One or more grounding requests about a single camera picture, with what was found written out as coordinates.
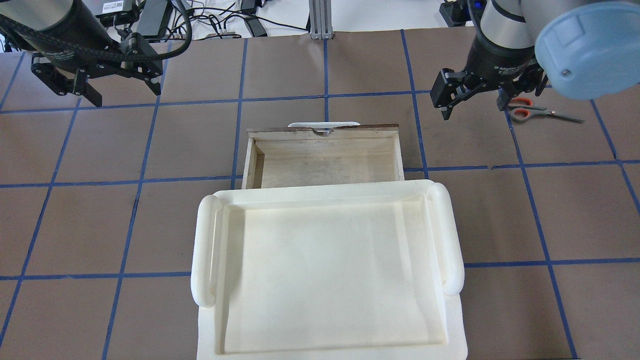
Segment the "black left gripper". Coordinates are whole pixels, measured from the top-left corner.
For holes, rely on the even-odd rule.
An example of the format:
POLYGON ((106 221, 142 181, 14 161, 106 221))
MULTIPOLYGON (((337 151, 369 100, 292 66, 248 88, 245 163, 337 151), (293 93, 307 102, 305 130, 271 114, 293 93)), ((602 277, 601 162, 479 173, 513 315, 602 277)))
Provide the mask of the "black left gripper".
POLYGON ((142 80, 155 96, 162 94, 164 54, 137 32, 126 35, 121 42, 100 34, 55 36, 37 32, 30 43, 36 51, 31 70, 54 92, 71 92, 100 108, 103 97, 89 79, 117 75, 142 80))

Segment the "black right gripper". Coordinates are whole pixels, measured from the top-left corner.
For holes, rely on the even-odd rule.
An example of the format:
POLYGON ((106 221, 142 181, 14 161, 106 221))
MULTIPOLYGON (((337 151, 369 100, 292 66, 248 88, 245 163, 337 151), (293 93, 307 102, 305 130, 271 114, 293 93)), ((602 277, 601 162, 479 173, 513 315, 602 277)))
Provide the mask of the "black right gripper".
POLYGON ((448 121, 453 107, 482 92, 498 91, 496 106, 501 112, 523 92, 539 96, 548 76, 534 52, 529 36, 498 39, 496 35, 476 35, 462 70, 439 71, 430 89, 432 105, 448 121))

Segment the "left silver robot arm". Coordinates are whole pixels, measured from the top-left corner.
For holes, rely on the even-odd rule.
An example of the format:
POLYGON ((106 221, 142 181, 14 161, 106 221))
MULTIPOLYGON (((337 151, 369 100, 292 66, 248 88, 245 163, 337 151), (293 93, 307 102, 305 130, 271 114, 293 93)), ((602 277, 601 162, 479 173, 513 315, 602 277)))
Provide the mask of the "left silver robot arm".
POLYGON ((58 96, 73 94, 101 107, 102 95, 89 80, 117 75, 145 82, 162 93, 161 60, 121 61, 106 55, 154 56, 155 49, 129 27, 113 39, 81 0, 3 0, 1 28, 33 50, 30 71, 58 96))

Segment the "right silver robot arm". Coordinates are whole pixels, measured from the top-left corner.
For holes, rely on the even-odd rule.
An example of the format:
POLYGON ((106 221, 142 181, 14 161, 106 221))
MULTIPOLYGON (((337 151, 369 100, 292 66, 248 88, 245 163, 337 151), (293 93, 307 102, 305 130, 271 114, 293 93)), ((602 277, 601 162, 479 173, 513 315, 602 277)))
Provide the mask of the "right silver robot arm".
POLYGON ((476 30, 460 71, 442 68, 430 99, 448 120, 455 106, 499 91, 496 105, 547 85, 572 100, 596 100, 639 83, 637 0, 446 0, 448 25, 476 30))

